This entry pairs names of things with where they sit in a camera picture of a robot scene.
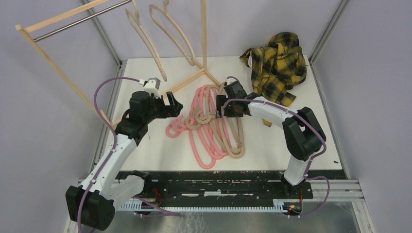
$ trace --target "pink rope hanger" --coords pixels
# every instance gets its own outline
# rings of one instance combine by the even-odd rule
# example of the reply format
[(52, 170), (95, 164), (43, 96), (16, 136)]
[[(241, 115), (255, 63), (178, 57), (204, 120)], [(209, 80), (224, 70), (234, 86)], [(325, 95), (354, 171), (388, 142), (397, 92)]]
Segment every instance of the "pink rope hanger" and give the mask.
[[(219, 88), (219, 93), (222, 91), (223, 85)], [(224, 120), (216, 119), (216, 106), (214, 100), (217, 92), (218, 87), (215, 85), (204, 85), (198, 88), (190, 107), (189, 116), (185, 119), (185, 123), (182, 122), (183, 115), (180, 115), (166, 128), (166, 135), (170, 138), (176, 138), (184, 131), (189, 132), (190, 145), (192, 147), (193, 154), (197, 163), (203, 169), (211, 169), (215, 166), (217, 160), (224, 158), (228, 154), (235, 158), (241, 157), (244, 154), (243, 132), (240, 132), (240, 130), (243, 129), (242, 127), (239, 127), (241, 122), (238, 120), (238, 130), (239, 134), (241, 134), (242, 141), (239, 142), (239, 137), (235, 135), (236, 130), (234, 129), (233, 122), (231, 120), (229, 121), (232, 133), (234, 134), (234, 138), (238, 144), (238, 148), (233, 149)], [(197, 151), (194, 141), (194, 130), (197, 131), (203, 146), (211, 157), (211, 162), (208, 165), (204, 164), (199, 156), (199, 152)], [(220, 146), (216, 144), (215, 139), (218, 140)]]

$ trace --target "beige hanger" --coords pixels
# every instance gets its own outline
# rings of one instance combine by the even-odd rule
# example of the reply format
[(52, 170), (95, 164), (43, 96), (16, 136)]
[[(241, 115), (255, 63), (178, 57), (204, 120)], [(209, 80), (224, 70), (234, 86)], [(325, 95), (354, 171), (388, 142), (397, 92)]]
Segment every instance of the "beige hanger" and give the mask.
[(132, 25), (132, 27), (139, 34), (140, 38), (143, 40), (146, 47), (149, 49), (150, 53), (152, 54), (152, 57), (153, 57), (154, 61), (156, 62), (157, 67), (159, 68), (159, 71), (160, 71), (160, 74), (163, 77), (163, 80), (166, 82), (167, 81), (167, 76), (166, 76), (165, 69), (163, 68), (163, 65), (160, 61), (159, 53), (157, 52), (156, 47), (153, 45), (152, 40), (147, 35), (147, 33), (145, 32), (143, 26), (140, 23), (139, 8), (137, 7), (136, 0), (132, 0), (132, 3), (133, 3), (133, 6), (134, 6), (134, 12), (132, 12), (130, 9), (126, 9), (127, 18), (129, 19), (129, 22)]
[[(150, 17), (152, 18), (153, 22), (158, 27), (160, 27), (160, 29), (173, 41), (173, 43), (177, 46), (180, 52), (184, 55), (184, 57), (189, 62), (189, 64), (191, 66), (194, 66), (196, 63), (195, 63), (195, 55), (194, 55), (193, 48), (190, 45), (190, 42), (188, 38), (186, 37), (185, 33), (182, 31), (179, 25), (173, 20), (173, 18), (169, 15), (168, 10), (167, 10), (167, 5), (169, 5), (169, 0), (163, 0), (163, 10), (158, 5), (150, 4), (149, 5)], [(176, 38), (174, 38), (174, 36), (161, 23), (159, 23), (159, 21), (155, 19), (155, 17), (153, 16), (153, 9), (158, 10), (174, 26), (174, 28), (176, 28), (177, 32), (179, 32), (180, 36), (183, 38), (187, 47), (189, 48), (191, 57), (188, 56), (188, 54), (185, 52), (185, 50), (180, 45), (180, 43), (176, 40)]]

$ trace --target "plaid shirt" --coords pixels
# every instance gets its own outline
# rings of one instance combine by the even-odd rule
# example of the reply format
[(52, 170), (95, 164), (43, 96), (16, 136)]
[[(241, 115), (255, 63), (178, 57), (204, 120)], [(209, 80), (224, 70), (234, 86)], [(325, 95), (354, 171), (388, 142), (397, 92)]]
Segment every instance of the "plaid shirt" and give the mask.
[(296, 96), (287, 90), (306, 78), (306, 63), (297, 35), (279, 33), (269, 40), (266, 47), (246, 50), (240, 56), (246, 66), (250, 55), (253, 91), (267, 100), (289, 107)]

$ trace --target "white table surface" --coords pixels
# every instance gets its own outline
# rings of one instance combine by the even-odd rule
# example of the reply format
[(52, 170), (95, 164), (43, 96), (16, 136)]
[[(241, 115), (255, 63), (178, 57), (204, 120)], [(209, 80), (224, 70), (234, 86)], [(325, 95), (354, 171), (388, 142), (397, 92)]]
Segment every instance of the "white table surface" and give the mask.
[[(160, 92), (172, 87), (192, 73), (198, 71), (191, 67), (185, 58), (162, 58), (168, 81), (164, 82), (152, 58), (129, 59), (127, 61), (124, 77), (148, 79), (158, 77), (162, 80)], [(208, 57), (208, 71), (216, 79), (223, 82), (227, 76), (235, 76), (240, 80), (247, 93), (252, 91), (250, 74), (251, 69), (240, 62), (239, 57)], [(297, 96), (291, 108), (311, 108), (326, 135), (326, 153), (316, 158), (311, 170), (342, 169), (335, 143), (326, 119), (315, 80), (310, 66), (307, 66), (306, 80), (295, 86), (290, 92)], [(198, 78), (183, 89), (174, 93), (177, 101), (183, 104), (181, 112), (185, 117), (189, 114), (190, 105), (197, 88), (204, 84), (213, 84), (206, 75)], [(142, 86), (133, 81), (122, 81), (119, 97), (117, 99), (113, 119), (118, 119), (129, 108), (129, 99), (133, 92), (142, 90)], [(283, 131), (277, 126), (267, 127), (262, 119), (252, 116), (243, 117), (243, 130), (245, 139), (245, 155), (239, 159), (225, 157), (216, 162), (211, 170), (286, 170), (290, 153), (286, 147)], [(173, 121), (169, 119), (156, 119), (149, 124), (149, 132), (141, 141), (138, 148), (129, 156), (122, 170), (152, 170), (152, 171), (198, 171), (199, 167), (193, 155), (189, 142), (189, 133), (183, 132), (177, 138), (169, 138), (165, 134), (166, 127)], [(197, 150), (205, 164), (211, 158), (204, 149), (197, 132), (194, 132)]]

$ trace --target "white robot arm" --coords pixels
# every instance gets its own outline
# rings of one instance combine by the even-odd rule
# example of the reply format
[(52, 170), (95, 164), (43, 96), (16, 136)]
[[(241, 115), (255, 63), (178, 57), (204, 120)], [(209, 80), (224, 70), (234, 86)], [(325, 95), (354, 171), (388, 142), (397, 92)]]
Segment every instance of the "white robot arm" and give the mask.
[(292, 156), (281, 181), (285, 184), (287, 192), (299, 189), (303, 185), (311, 156), (319, 151), (326, 141), (313, 111), (308, 107), (300, 110), (287, 108), (266, 100), (256, 93), (247, 95), (238, 81), (227, 82), (225, 91), (228, 97), (223, 95), (216, 97), (217, 117), (249, 115), (267, 120), (283, 129)]
[(141, 172), (128, 176), (112, 188), (113, 181), (124, 162), (147, 133), (148, 124), (157, 118), (177, 117), (183, 105), (176, 101), (172, 92), (167, 92), (170, 105), (165, 105), (158, 92), (159, 79), (141, 81), (141, 84), (144, 85), (143, 91), (132, 94), (129, 101), (130, 109), (125, 112), (116, 127), (115, 149), (110, 148), (104, 153), (93, 171), (78, 187), (68, 188), (66, 202), (71, 220), (77, 221), (77, 214), (81, 209), (82, 224), (105, 230), (113, 220), (115, 211), (131, 197), (143, 191), (144, 180), (150, 180), (147, 173)]

